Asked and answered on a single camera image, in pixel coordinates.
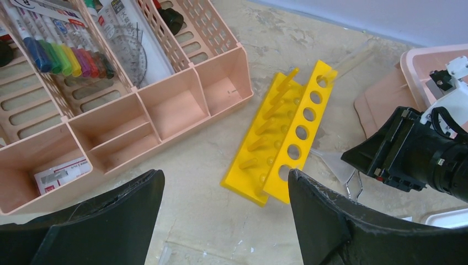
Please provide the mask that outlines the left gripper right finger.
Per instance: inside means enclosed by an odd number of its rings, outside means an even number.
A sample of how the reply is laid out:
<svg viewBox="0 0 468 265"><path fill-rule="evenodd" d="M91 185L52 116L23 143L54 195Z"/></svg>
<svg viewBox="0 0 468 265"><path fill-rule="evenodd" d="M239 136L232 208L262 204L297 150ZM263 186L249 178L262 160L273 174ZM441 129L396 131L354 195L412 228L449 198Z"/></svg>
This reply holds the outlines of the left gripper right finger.
<svg viewBox="0 0 468 265"><path fill-rule="evenodd" d="M304 264L467 263L467 228L446 229L389 216L299 169L289 172L288 190Z"/></svg>

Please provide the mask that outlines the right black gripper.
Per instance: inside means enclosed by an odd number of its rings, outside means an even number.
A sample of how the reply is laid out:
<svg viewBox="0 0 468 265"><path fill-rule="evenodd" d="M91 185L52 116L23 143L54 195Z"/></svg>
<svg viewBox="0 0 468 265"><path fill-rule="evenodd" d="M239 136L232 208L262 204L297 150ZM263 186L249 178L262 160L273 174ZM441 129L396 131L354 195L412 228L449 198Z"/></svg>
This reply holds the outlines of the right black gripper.
<svg viewBox="0 0 468 265"><path fill-rule="evenodd" d="M467 201L467 131L447 108L430 120L411 107L397 107L371 137L341 156L342 161L404 192L426 186Z"/></svg>

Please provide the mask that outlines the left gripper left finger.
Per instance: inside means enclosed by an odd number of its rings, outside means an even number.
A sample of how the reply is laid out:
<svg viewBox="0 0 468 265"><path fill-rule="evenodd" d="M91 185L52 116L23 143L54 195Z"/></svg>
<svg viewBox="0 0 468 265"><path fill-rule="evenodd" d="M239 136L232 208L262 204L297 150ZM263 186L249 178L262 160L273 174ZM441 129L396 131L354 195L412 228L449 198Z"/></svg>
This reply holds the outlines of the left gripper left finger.
<svg viewBox="0 0 468 265"><path fill-rule="evenodd" d="M1 226L2 264L144 264L165 176L121 186L24 224Z"/></svg>

